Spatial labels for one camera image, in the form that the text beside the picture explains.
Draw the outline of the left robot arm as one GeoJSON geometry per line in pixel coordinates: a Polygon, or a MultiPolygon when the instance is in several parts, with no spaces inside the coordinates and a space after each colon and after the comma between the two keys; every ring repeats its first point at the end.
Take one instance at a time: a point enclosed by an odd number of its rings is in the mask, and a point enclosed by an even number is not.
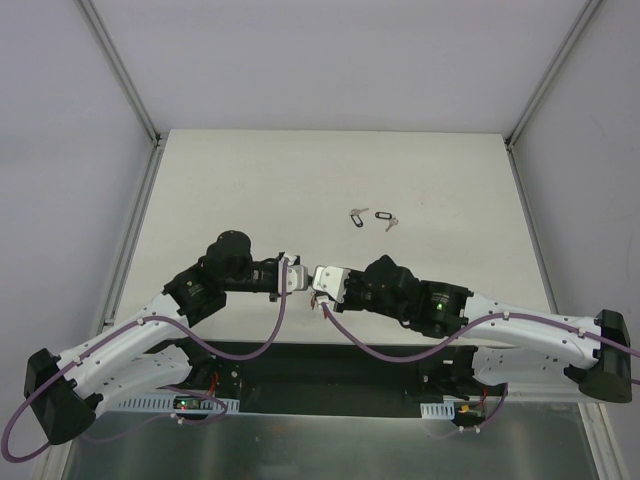
{"type": "Polygon", "coordinates": [[[48,443],[64,444],[129,394],[182,382],[204,387],[212,367],[192,329],[223,309],[228,293],[266,293],[284,303],[308,286],[298,256],[281,252],[256,260],[246,234],[225,231],[122,324],[59,354],[46,348],[33,353],[25,400],[48,443]]]}

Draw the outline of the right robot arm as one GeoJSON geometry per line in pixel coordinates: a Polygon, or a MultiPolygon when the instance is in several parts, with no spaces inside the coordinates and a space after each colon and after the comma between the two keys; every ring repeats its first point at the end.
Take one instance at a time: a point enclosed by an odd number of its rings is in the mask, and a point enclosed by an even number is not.
{"type": "Polygon", "coordinates": [[[366,311],[439,340],[487,340],[472,360],[450,369],[452,387],[473,394],[483,385],[572,383],[597,401],[632,399],[631,359],[637,355],[624,317],[604,309],[595,316],[535,312],[465,287],[420,280],[384,255],[363,271],[318,268],[314,290],[326,318],[366,311]]]}

